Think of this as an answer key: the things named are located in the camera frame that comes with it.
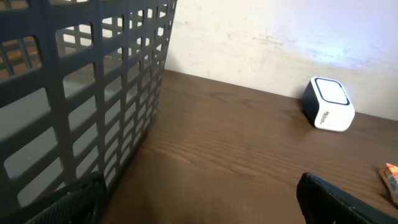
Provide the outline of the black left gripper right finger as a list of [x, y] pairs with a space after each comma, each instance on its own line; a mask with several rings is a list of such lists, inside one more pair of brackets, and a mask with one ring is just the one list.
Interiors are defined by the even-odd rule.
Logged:
[[302, 174], [296, 196], [306, 224], [397, 224], [396, 218], [311, 172]]

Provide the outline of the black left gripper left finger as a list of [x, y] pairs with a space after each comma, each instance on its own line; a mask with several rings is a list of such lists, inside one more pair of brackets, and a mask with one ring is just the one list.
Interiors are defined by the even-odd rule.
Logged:
[[95, 224], [103, 214], [107, 197], [104, 175], [93, 172], [31, 205], [27, 223]]

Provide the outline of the orange white snack packet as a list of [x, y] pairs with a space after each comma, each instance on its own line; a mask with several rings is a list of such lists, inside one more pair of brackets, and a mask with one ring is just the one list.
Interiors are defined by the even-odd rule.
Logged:
[[397, 166], [386, 163], [385, 166], [379, 170], [379, 175], [389, 191], [392, 202], [394, 205], [397, 205]]

